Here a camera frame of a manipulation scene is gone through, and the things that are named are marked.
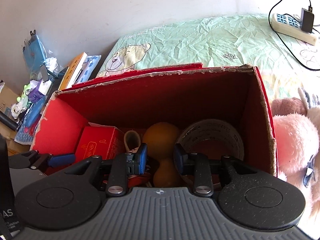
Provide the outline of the beige strap bundle red wrap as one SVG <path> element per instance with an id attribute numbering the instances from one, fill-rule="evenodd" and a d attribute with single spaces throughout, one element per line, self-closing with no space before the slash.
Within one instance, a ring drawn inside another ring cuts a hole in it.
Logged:
<path id="1" fill-rule="evenodd" d="M 154 174 L 153 160 L 148 157 L 148 147 L 141 142 L 140 135 L 130 130 L 124 134 L 126 170 L 128 187 L 152 187 L 151 178 Z"/>

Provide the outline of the small red gift box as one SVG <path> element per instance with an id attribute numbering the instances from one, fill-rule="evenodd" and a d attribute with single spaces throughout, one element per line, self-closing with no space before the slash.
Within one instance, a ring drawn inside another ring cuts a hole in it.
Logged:
<path id="1" fill-rule="evenodd" d="M 86 126 L 76 148 L 75 162 L 93 155 L 114 159 L 125 151 L 123 139 L 124 133 L 114 126 Z"/>

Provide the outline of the printed packing tape roll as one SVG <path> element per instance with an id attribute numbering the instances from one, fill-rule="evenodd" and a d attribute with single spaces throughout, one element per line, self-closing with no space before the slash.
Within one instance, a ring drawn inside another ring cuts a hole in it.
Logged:
<path id="1" fill-rule="evenodd" d="M 245 156 L 242 138 L 237 130 L 217 119 L 206 119 L 190 125 L 176 143 L 180 143 L 188 153 L 202 153 L 208 157 L 214 188 L 220 186 L 218 174 L 221 157 L 231 155 L 243 160 Z M 193 178 L 181 177 L 191 188 Z"/>

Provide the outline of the brown wooden gourd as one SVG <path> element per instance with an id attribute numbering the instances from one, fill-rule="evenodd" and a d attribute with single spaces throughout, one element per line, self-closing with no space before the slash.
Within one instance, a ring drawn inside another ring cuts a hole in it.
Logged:
<path id="1" fill-rule="evenodd" d="M 148 156 L 159 162 L 153 175 L 155 187 L 177 187 L 181 178 L 174 165 L 173 157 L 176 140 L 180 130 L 167 122 L 158 122 L 150 126 L 143 135 L 148 146 Z"/>

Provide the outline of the blue checkered cloth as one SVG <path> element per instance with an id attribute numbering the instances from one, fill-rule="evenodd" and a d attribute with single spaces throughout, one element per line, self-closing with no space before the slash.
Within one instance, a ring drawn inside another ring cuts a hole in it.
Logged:
<path id="1" fill-rule="evenodd" d="M 31 145 L 46 100 L 47 96 L 41 98 L 38 102 L 31 104 L 31 107 L 26 111 L 23 121 L 17 130 L 14 139 L 15 142 L 21 145 Z"/>

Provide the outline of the large red cardboard box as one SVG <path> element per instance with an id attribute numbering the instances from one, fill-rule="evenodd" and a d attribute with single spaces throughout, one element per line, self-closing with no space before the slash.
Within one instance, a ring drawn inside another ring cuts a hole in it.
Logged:
<path id="1" fill-rule="evenodd" d="M 244 143 L 245 161 L 278 174 L 266 90 L 259 69 L 247 64 L 204 68 L 191 63 L 135 70 L 54 92 L 31 148 L 40 153 L 71 153 L 89 122 L 143 129 L 164 121 L 185 129 L 204 119 L 231 124 Z"/>

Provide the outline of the pink white plush toy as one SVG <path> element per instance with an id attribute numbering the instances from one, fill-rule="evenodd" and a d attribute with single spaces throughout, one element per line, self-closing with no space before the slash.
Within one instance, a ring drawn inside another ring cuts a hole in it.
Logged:
<path id="1" fill-rule="evenodd" d="M 300 98 L 271 103 L 278 151 L 278 177 L 302 191 L 306 216 L 319 217 L 319 97 L 303 88 Z"/>

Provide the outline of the blue plastic bag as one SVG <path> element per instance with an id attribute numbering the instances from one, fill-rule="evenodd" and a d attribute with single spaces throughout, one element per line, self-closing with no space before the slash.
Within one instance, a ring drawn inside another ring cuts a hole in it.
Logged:
<path id="1" fill-rule="evenodd" d="M 36 30 L 30 31 L 30 38 L 24 41 L 23 57 L 31 79 L 49 80 L 46 68 L 46 51 Z"/>

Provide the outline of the green printed bed sheet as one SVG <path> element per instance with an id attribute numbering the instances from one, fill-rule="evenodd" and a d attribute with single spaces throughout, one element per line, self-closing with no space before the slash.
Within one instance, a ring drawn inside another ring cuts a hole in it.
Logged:
<path id="1" fill-rule="evenodd" d="M 265 15 L 204 18 L 125 35 L 98 77 L 197 62 L 258 67 L 270 100 L 297 96 L 300 87 L 319 95 L 319 46 L 276 35 Z"/>

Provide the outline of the white power strip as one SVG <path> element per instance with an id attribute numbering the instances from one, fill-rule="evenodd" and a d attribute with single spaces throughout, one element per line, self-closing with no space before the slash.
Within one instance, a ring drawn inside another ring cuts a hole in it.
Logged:
<path id="1" fill-rule="evenodd" d="M 298 21 L 291 16 L 284 14 L 272 14 L 271 26 L 280 34 L 296 38 L 313 46 L 316 45 L 318 40 L 315 34 L 303 32 Z"/>

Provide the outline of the black charger adapter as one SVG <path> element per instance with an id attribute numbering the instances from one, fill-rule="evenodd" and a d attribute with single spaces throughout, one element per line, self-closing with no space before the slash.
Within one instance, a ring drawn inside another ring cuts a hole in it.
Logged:
<path id="1" fill-rule="evenodd" d="M 300 28 L 303 32 L 312 33 L 314 22 L 314 14 L 312 12 L 312 6 L 308 9 L 302 8 L 300 17 Z"/>

